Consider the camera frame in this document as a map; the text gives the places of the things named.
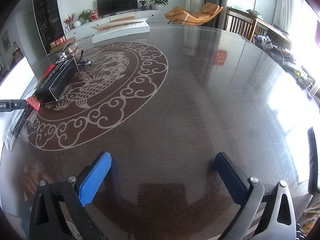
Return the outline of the dark tray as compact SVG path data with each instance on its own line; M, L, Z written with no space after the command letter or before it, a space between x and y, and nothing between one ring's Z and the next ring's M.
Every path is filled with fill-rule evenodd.
M9 119L9 123L7 124L3 134L3 142L5 148L9 152L12 152L16 139L20 137L25 122L32 111L33 110L29 105L26 107L26 109L13 111L12 117Z

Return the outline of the red snack packet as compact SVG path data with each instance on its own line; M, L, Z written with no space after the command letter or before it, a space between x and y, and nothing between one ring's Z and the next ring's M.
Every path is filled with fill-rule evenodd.
M52 95L50 94L50 82L52 81L53 74L55 72L56 64L51 63L46 70L42 79L36 85L35 92L27 98L28 106L33 108L35 111L40 109L40 105L42 103L46 103L47 93L49 93L49 97Z

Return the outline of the black odor removing bar box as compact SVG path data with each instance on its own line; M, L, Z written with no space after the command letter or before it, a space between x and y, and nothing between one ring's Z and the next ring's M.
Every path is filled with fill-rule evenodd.
M50 94L52 96L49 97L49 93L47 93L46 103L56 102L59 99L60 95L63 93L64 89L70 83L77 71L78 66L75 58L70 58L56 64L55 72L49 87Z

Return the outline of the rhinestone bow hair clip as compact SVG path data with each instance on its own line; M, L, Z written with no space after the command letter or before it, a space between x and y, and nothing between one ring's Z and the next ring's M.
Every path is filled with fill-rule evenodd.
M70 57L75 57L79 51L79 46L76 42L68 43L61 52L57 54L56 61L63 61Z

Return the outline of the white board on table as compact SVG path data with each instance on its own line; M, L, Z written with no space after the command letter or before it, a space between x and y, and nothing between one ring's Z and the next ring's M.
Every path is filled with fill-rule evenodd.
M22 99L31 82L35 80L35 74L24 57L1 82L1 100Z

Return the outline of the red flowers in white vase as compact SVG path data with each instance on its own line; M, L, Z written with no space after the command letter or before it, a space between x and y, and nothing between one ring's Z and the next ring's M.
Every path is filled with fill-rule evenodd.
M63 22L70 28L78 28L81 25L81 22L79 20L75 20L75 13L68 15L67 18L63 20Z

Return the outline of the dark display cabinet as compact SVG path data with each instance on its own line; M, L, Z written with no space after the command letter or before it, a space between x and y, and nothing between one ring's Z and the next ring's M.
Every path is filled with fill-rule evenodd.
M44 50L50 54L51 43L65 34L57 0L33 0L33 9Z

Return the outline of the leafy plant beside flowers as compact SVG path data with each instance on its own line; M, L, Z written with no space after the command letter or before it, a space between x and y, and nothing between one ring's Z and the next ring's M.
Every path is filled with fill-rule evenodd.
M82 23L87 23L91 20L91 14L92 14L93 10L91 9L86 9L83 10L79 16L78 16L78 20Z

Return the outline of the black television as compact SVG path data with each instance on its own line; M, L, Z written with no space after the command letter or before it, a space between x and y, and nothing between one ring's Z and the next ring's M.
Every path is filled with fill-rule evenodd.
M100 16L106 16L117 12L136 10L137 0L97 0L97 7Z

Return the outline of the potted green plant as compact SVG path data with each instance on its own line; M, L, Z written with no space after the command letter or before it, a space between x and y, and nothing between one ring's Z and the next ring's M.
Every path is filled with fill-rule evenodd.
M155 9L163 9L165 6L169 4L171 0L149 0L150 3L153 3Z

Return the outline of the orange lounge chair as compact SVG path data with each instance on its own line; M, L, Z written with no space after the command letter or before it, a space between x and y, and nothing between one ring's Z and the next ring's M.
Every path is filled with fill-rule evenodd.
M173 24L203 25L213 20L222 10L222 6L207 2L198 12L189 12L182 7L174 7L164 16Z

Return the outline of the wooden dining chair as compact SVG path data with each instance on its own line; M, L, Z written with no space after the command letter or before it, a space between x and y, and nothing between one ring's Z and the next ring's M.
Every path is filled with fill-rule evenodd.
M239 34L249 41L253 41L257 18L253 15L232 7L227 8L224 30Z

